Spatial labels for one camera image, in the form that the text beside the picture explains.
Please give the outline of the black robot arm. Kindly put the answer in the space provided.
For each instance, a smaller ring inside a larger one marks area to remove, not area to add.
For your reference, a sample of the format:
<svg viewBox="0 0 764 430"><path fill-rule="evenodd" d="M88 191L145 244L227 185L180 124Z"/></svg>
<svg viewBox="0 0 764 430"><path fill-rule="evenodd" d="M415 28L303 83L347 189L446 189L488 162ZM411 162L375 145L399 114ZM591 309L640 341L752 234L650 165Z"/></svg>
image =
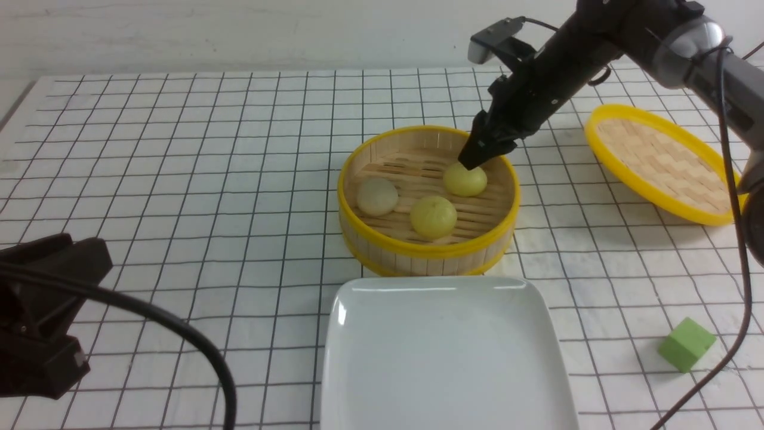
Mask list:
<svg viewBox="0 0 764 430"><path fill-rule="evenodd" d="M517 38L529 17L507 17L470 38L476 65L498 58L510 69L489 86L488 110L475 115L458 156L466 169L512 152L584 85L622 56L658 84L690 89L731 128L750 155L737 185L748 199L743 239L762 262L763 74L729 51L729 37L691 1L578 1L575 11L538 50Z"/></svg>

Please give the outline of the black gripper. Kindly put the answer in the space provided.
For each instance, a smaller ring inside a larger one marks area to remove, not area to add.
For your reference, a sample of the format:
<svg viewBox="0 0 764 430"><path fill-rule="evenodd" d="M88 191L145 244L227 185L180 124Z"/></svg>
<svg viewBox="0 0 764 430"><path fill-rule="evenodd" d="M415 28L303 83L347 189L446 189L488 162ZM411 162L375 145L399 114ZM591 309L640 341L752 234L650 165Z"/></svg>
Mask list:
<svg viewBox="0 0 764 430"><path fill-rule="evenodd" d="M475 118L475 139L458 162L467 170L510 154L552 114L621 55L605 36L563 24L532 60L489 86L491 104Z"/></svg>

